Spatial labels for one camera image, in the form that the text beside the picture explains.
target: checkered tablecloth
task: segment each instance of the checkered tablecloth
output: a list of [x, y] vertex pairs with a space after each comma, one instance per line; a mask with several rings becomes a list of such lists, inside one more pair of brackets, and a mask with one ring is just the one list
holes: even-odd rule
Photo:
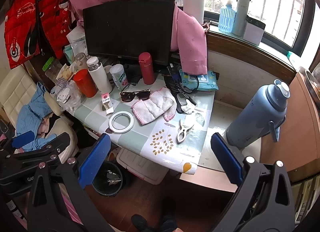
[[[130, 86], [128, 91], [138, 91], [151, 89], [153, 91], [165, 86], [163, 77], [159, 74], [152, 85], [145, 85], [141, 79], [136, 86]], [[211, 116], [214, 91], [201, 92], [191, 95], [197, 103], [196, 110], [192, 115], [178, 114], [166, 122], [163, 116], [158, 117], [151, 123], [141, 125], [134, 116], [131, 106], [137, 101], [135, 98], [129, 103], [121, 101], [119, 90], [116, 87], [110, 93], [114, 112], [127, 111], [134, 117], [133, 128], [123, 134], [110, 133], [109, 119], [113, 114], [106, 115], [102, 110], [101, 93], [98, 92], [92, 98], [82, 100], [80, 107], [74, 112], [74, 116], [84, 125], [95, 132], [102, 134], [108, 133], [111, 141], [118, 146], [124, 147], [138, 155], [151, 161], [159, 163], [170, 169], [187, 174], [194, 174], [199, 162], [199, 158], [204, 145], [205, 136]], [[186, 104], [185, 99], [181, 99], [181, 104]], [[177, 133], [180, 119], [194, 121], [195, 124], [187, 134], [185, 141], [177, 143]], [[118, 117], [114, 121], [114, 126], [118, 129], [128, 125], [126, 117]]]

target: chair armrest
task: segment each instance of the chair armrest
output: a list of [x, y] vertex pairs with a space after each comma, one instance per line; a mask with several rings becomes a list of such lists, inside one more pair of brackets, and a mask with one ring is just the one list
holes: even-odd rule
[[44, 93], [44, 99], [55, 115], [60, 116], [62, 114], [61, 108], [58, 105], [57, 101], [55, 101], [48, 92]]

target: red jacket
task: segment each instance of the red jacket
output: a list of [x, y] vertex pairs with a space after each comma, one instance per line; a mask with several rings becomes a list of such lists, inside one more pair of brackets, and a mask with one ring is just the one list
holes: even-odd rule
[[7, 12], [4, 39], [10, 68], [23, 64], [41, 51], [40, 34], [55, 56], [63, 57], [68, 45], [71, 13], [68, 0], [14, 0]]

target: foot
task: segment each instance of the foot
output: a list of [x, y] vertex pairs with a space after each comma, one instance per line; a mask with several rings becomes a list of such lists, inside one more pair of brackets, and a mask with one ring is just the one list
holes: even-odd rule
[[131, 222], [139, 231], [149, 228], [146, 219], [138, 214], [134, 214], [131, 217]]
[[176, 210], [176, 203], [173, 198], [171, 197], [165, 197], [162, 200], [162, 216], [174, 216], [174, 212]]

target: window sill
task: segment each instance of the window sill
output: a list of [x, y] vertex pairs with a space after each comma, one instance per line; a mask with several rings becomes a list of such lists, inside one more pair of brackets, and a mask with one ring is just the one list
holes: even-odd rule
[[210, 26], [207, 34], [207, 47], [261, 68], [287, 84], [290, 84], [296, 75], [288, 58], [279, 51], [264, 43], [257, 46], [232, 33], [221, 32], [215, 25]]

